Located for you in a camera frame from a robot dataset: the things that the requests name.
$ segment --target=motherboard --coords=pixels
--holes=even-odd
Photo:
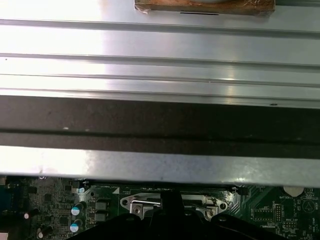
[[[159,204],[160,192],[169,189],[86,179],[1,177],[0,219],[17,225],[16,238],[9,240],[65,240],[124,213],[143,218],[151,205],[150,209]],[[223,212],[290,240],[318,237],[320,189],[250,185],[179,186],[179,190],[185,206],[207,220]],[[0,233],[5,231],[0,226]]]

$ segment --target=metal rail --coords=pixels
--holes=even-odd
[[[310,2],[260,18],[0,0],[0,94],[320,108]]]
[[[0,146],[1,175],[320,187],[319,160]]]

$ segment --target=metal bracket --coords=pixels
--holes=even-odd
[[[228,209],[225,201],[207,195],[183,194],[182,201],[186,209],[194,209],[210,221],[215,215],[223,213]],[[160,193],[138,193],[121,199],[120,204],[131,214],[141,219],[148,211],[161,207]]]

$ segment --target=electrolytic capacitor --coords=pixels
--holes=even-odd
[[[70,225],[70,230],[73,233],[76,233],[79,231],[79,229],[82,227],[83,222],[81,219],[76,219],[71,225]]]
[[[28,212],[26,212],[23,217],[24,219],[30,219],[30,218],[33,218],[34,216],[38,215],[39,214],[39,209],[38,208],[35,208],[35,209],[32,209]]]
[[[71,214],[73,216],[78,216],[86,207],[86,203],[81,201],[74,205],[74,207],[71,209]]]
[[[39,233],[38,233],[38,238],[39,239],[43,239],[46,236],[48,236],[50,233],[52,233],[54,229],[52,228],[52,226],[47,226],[44,229],[42,229]]]

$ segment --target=green circuit board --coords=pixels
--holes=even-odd
[[[81,220],[79,231],[94,227],[128,210],[121,206],[124,197],[139,193],[157,193],[163,188],[139,185],[99,183],[81,186],[83,181],[63,178],[24,178],[14,184],[0,186],[2,215],[22,215],[28,209],[39,209],[40,214],[29,220],[24,239],[36,240],[42,226],[52,226],[44,239],[64,240],[76,233],[70,226]],[[283,187],[245,186],[246,195],[216,188],[180,189],[182,194],[209,195],[225,201],[225,213],[290,240],[315,239],[320,224],[320,189],[304,188],[297,197],[288,195]],[[77,203],[85,210],[79,216],[71,214]]]

